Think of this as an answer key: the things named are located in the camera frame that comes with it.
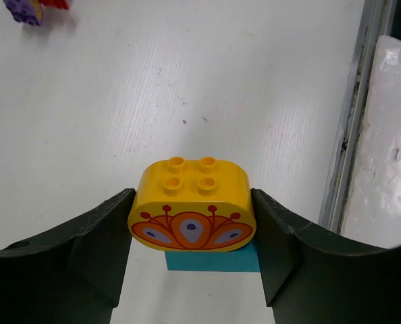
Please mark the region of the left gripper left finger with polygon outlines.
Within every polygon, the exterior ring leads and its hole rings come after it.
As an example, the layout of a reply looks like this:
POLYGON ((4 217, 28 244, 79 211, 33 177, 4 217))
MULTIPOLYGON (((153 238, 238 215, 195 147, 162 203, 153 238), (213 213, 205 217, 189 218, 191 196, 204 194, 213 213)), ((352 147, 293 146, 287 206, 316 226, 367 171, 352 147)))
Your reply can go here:
POLYGON ((109 323, 119 304, 135 191, 0 250, 0 323, 109 323))

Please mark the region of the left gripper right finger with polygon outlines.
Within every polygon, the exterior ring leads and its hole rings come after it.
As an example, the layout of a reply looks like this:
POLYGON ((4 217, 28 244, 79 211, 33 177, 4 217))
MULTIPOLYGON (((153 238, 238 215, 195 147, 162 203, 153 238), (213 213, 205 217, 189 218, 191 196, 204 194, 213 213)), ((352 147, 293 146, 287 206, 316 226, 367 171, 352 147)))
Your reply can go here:
POLYGON ((255 245, 276 323, 401 323, 401 245, 333 233, 251 192, 255 245))

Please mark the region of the yellow orange patterned lego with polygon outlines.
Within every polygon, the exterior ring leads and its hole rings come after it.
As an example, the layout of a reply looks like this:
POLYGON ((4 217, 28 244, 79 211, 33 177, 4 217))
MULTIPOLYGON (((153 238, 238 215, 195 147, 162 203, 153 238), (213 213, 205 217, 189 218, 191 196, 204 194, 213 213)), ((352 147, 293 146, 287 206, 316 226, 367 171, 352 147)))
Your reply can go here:
POLYGON ((214 157, 172 157, 148 166, 128 215, 141 244, 171 252, 229 252, 247 245, 257 224, 249 179, 214 157))

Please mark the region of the teal bottom lego brick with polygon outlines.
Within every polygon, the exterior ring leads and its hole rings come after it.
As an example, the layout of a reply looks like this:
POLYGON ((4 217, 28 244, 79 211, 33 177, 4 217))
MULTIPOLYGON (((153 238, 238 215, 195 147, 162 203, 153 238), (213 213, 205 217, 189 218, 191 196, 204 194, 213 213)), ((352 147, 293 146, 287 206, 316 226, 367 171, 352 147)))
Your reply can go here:
POLYGON ((255 241, 230 252, 165 252, 169 271, 258 273, 255 241))

